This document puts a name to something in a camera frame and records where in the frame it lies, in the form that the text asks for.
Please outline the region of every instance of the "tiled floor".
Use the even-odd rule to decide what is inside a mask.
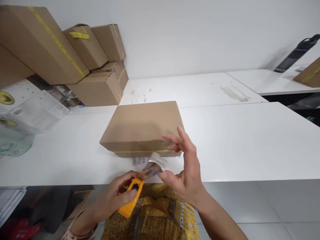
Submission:
[[[319,240],[320,180],[204,183],[249,240]],[[96,193],[104,186],[95,186]],[[196,214],[200,239],[209,239]],[[51,240],[61,235],[37,236]],[[96,232],[100,239],[103,225]]]

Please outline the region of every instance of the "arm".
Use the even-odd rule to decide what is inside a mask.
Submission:
[[[71,224],[62,239],[69,239],[70,234],[89,239],[97,224],[108,219],[115,211],[125,204],[132,202],[137,195],[137,190],[133,189],[119,195],[121,188],[132,178],[138,177],[138,172],[129,171],[122,176],[116,177],[108,187],[108,191],[101,193],[95,203],[82,212]]]
[[[159,177],[164,184],[173,189],[178,197],[199,212],[211,239],[248,240],[234,220],[205,189],[201,181],[197,148],[181,127],[178,127],[178,133],[180,137],[174,135],[163,135],[162,137],[172,141],[169,149],[184,153],[184,169],[178,175],[164,171],[159,174]]]

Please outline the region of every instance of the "avocado picture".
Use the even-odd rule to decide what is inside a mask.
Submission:
[[[5,105],[14,104],[14,98],[7,92],[0,91],[0,103]]]
[[[18,124],[12,120],[0,117],[0,124],[6,127],[16,127]]]

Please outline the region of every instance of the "hand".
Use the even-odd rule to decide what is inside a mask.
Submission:
[[[115,211],[130,203],[137,195],[137,190],[126,191],[124,186],[131,183],[132,178],[138,177],[138,172],[129,171],[116,177],[109,185],[108,191],[100,194],[96,202],[86,209],[73,223],[71,232],[75,236],[90,233],[101,221],[108,219]]]
[[[197,209],[199,199],[207,192],[201,181],[197,148],[181,127],[178,127],[178,133],[180,137],[174,135],[162,135],[162,137],[172,141],[172,144],[168,147],[169,149],[183,152],[183,170],[177,175],[166,170],[158,176],[164,184],[172,188],[179,198]]]

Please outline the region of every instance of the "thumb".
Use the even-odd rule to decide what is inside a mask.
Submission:
[[[165,170],[163,173],[158,174],[159,178],[163,183],[171,188],[177,184],[178,177],[173,174],[173,172]]]
[[[122,193],[121,195],[117,196],[116,204],[117,209],[121,208],[122,206],[126,205],[127,203],[130,203],[134,200],[134,198],[137,195],[137,190],[132,189],[130,191],[127,191],[125,193]]]

